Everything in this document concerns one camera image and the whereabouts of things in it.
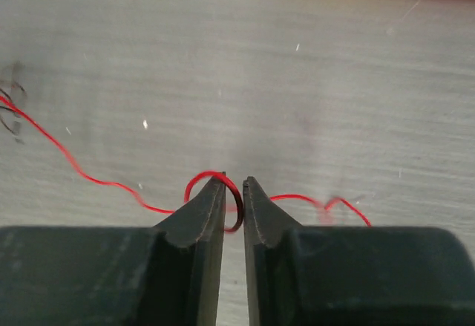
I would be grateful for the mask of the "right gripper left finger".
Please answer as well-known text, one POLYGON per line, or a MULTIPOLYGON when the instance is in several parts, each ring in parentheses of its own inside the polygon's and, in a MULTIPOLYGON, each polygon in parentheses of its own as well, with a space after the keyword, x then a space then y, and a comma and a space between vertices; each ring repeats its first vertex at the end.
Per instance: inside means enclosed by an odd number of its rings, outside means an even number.
POLYGON ((155 226, 1 229, 3 325, 214 325, 226 188, 155 226))

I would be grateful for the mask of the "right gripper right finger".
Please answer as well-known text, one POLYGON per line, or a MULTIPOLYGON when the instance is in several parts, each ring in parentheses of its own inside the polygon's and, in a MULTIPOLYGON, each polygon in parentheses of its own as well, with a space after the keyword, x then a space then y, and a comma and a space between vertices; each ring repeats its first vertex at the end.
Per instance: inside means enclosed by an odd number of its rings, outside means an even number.
POLYGON ((474 265, 451 232, 304 226, 243 184, 251 325, 472 325, 474 265))

